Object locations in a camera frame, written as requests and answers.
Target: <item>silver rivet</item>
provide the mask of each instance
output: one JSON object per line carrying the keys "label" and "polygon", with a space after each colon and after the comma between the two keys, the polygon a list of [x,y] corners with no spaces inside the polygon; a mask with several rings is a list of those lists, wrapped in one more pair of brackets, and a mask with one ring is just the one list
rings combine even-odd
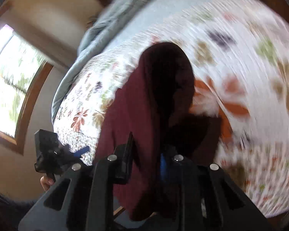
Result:
{"label": "silver rivet", "polygon": [[212,164],[210,165],[210,169],[216,171],[216,170],[219,169],[219,166],[218,166],[217,164],[215,164],[215,163],[212,163]]}
{"label": "silver rivet", "polygon": [[183,161],[184,157],[182,155],[176,155],[173,158],[175,161]]}
{"label": "silver rivet", "polygon": [[108,156],[108,161],[115,161],[115,160],[117,160],[117,156],[116,155],[110,155],[110,156]]}
{"label": "silver rivet", "polygon": [[79,163],[75,163],[75,164],[73,164],[72,169],[74,171],[80,170],[81,169],[81,165]]}

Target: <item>bed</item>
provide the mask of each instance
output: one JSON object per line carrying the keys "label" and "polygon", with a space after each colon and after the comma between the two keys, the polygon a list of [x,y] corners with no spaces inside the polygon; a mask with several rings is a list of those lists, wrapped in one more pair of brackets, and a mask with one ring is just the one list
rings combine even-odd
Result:
{"label": "bed", "polygon": [[257,0],[115,0],[56,92],[59,140],[92,164],[115,91],[160,41],[192,64],[190,112],[223,120],[215,162],[267,218],[289,210],[289,25]]}

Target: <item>maroon cloth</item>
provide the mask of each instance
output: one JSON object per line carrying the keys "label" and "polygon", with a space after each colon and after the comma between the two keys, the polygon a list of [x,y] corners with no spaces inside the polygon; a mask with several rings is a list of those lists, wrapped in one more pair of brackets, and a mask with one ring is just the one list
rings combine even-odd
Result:
{"label": "maroon cloth", "polygon": [[137,148],[131,179],[127,185],[114,185],[114,195],[132,220],[143,220],[156,210],[162,144],[173,144],[179,153],[204,165],[213,160],[220,121],[190,115],[193,94],[190,62],[177,45],[167,42],[146,49],[129,80],[116,92],[94,162],[112,154],[133,133]]}

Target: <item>person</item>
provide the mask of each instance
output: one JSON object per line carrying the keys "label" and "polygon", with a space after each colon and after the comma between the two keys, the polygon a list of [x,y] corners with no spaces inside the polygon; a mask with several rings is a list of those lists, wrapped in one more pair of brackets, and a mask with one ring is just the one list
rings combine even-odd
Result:
{"label": "person", "polygon": [[[40,181],[45,192],[54,184],[47,176],[43,176]],[[36,201],[14,201],[0,194],[0,231],[17,231],[19,222]]]}

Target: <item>window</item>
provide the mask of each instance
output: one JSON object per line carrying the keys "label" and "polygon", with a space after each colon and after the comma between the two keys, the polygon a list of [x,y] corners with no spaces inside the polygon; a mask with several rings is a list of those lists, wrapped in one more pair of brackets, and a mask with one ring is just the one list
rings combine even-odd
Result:
{"label": "window", "polygon": [[9,142],[17,152],[23,151],[33,106],[51,68],[34,47],[11,27],[3,26],[0,30],[0,139]]}

